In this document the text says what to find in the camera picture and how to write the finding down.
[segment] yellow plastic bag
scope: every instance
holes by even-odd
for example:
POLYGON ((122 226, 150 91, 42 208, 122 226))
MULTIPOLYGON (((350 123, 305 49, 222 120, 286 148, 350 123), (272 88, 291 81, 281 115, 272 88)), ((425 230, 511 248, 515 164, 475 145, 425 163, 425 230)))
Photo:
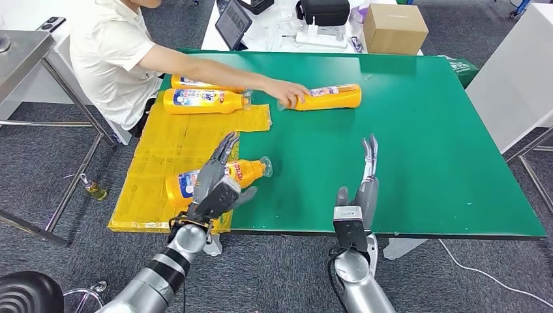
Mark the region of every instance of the yellow plastic bag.
MULTIPOLYGON (((271 127, 268 105, 251 106, 230 114, 170 115, 165 112, 160 92, 119 200, 108 223, 113 231, 169 232, 169 219, 186 208, 171 207, 165 178, 202 168, 221 139, 231 131, 267 131, 271 127)), ((239 145, 229 160, 238 159, 239 145)), ((230 231, 232 212, 213 221, 213 233, 230 231)))

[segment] metal rod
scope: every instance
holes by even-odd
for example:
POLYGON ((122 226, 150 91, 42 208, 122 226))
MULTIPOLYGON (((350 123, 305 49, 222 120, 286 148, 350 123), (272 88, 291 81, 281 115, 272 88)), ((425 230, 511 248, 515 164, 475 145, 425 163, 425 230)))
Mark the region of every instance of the metal rod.
POLYGON ((45 57, 43 57, 42 60, 40 60, 40 62, 42 63, 44 68, 48 71, 48 73, 50 73, 50 75, 54 78, 54 80, 59 84, 59 86, 63 89, 63 91, 67 94, 67 96, 69 96, 71 101, 73 101, 73 103, 75 103, 75 105, 77 105, 77 107, 81 109, 81 112, 83 112, 85 117, 90 121, 90 123, 94 126, 94 128, 99 133, 104 135, 104 140, 106 140, 108 145, 110 145, 110 147, 115 146, 115 142, 112 140, 112 137, 110 136, 110 134, 106 132, 106 130, 104 129, 104 127, 102 127, 102 125, 100 125, 100 123, 98 123, 94 115, 90 113, 90 111, 86 108, 86 106, 79 99, 79 97, 75 95, 75 92, 73 92, 71 87, 69 87, 65 83, 65 80, 63 80, 63 78, 55 71, 54 67, 50 64, 50 62, 48 62, 48 60, 45 57))
POLYGON ((75 313, 82 313, 83 309, 85 308, 86 301, 88 300, 89 294, 85 293, 85 295, 82 297, 81 301, 79 302, 79 305, 77 306, 77 309, 75 309, 75 313))
POLYGON ((20 230, 26 231, 27 233, 33 234, 45 240, 51 241, 58 246, 66 246, 68 241, 62 239, 42 228, 29 223, 28 221, 11 215, 10 213, 0 210, 0 220, 14 227, 19 228, 20 230))
POLYGON ((63 297, 66 297, 67 295, 72 295, 73 293, 85 293, 87 295, 91 295, 92 298, 96 299, 96 301, 98 301, 98 304, 100 305, 100 308, 104 306, 104 301, 102 300, 102 297, 100 297, 100 295, 95 292, 94 290, 90 290, 90 289, 86 289, 86 288, 78 288, 78 289, 73 289, 73 290, 69 290, 68 292, 65 292, 63 294, 63 297))
POLYGON ((553 147, 547 147, 545 145, 538 145, 534 148, 534 151, 553 152, 553 147))
POLYGON ((529 144, 527 144, 524 148, 513 154, 512 157, 507 159, 507 163, 511 163, 513 160, 515 160, 520 155, 525 155, 530 150, 534 149, 538 145, 542 144, 544 141, 549 139, 549 137, 553 136, 553 127, 550 127, 548 130, 544 131, 543 134, 539 135, 536 139, 532 140, 529 144))
POLYGON ((61 213, 63 213, 63 211, 65 210, 65 207, 69 203, 69 200, 71 199, 71 196, 73 195, 73 192, 75 191, 75 188, 79 183, 79 179, 80 179, 79 175, 81 175, 88 167, 88 164, 90 163, 90 160, 94 155, 94 151, 96 151, 96 148, 98 147, 98 144, 100 144, 100 140, 102 139, 103 136, 104 135, 102 133, 98 133, 98 135, 94 139, 94 142, 92 143, 92 146, 90 147, 85 158, 83 159, 81 166, 79 166, 79 169, 75 173, 75 176, 73 176, 73 179, 71 180, 71 184, 69 184, 69 187, 67 187, 67 190, 65 191, 65 194, 63 194, 63 197, 61 198, 61 201, 59 202, 57 209, 54 211, 52 218, 48 222, 48 225, 46 226, 46 231, 50 233, 53 232, 53 229, 55 228, 57 222, 59 221, 61 213))
POLYGON ((43 126, 43 127, 92 127, 92 124, 88 122, 27 122, 27 121, 6 121, 6 120, 0 120, 0 125, 43 126))
POLYGON ((520 155, 518 159, 522 162, 522 166, 528 172, 528 175, 530 175, 530 178, 532 179, 532 182, 536 186, 537 191, 539 192, 539 194, 543 198, 543 201, 545 201, 545 204, 549 208, 549 212, 553 214, 553 201, 551 200, 551 197, 549 196, 549 194, 541 184, 541 181, 539 180, 539 178, 537 178, 537 175, 535 174, 533 168, 530 166, 530 163, 528 163, 526 158, 524 158, 524 156, 522 155, 520 155))

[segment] cardboard box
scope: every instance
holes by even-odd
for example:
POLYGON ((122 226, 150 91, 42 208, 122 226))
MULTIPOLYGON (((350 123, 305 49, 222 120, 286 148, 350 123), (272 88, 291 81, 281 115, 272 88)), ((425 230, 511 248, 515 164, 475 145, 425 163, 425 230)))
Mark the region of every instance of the cardboard box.
POLYGON ((417 55, 428 28, 416 5, 372 3, 363 33, 369 53, 417 55))

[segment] orange bottle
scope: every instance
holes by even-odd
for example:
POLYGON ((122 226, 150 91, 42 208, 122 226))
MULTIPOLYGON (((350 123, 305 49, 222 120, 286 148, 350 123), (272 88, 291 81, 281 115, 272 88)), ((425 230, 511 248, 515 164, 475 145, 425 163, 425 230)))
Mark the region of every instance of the orange bottle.
POLYGON ((297 111, 356 108, 361 104, 361 88, 356 83, 311 89, 305 102, 297 102, 295 108, 279 104, 278 108, 297 111))
MULTIPOLYGON (((199 172, 189 171, 165 180, 167 198, 172 207, 186 208, 192 202, 199 172)), ((257 161, 238 160, 226 164, 225 174, 235 179, 241 188, 246 188, 260 177, 272 176, 273 165, 266 156, 257 161)))
POLYGON ((231 113, 250 104, 248 95, 226 90, 167 89, 163 107, 169 114, 231 113))
POLYGON ((243 93, 246 91, 244 87, 217 86, 210 83, 202 83, 196 80, 190 80, 184 76, 172 75, 171 87, 176 89, 212 89, 212 90, 228 90, 233 93, 243 93))

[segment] black bag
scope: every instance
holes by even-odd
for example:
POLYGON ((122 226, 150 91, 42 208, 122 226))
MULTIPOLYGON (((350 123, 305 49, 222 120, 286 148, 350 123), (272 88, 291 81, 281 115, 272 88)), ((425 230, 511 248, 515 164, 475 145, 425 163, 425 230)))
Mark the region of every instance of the black bag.
POLYGON ((297 18, 317 26, 340 26, 348 21, 350 2, 348 0, 300 0, 295 5, 297 18))

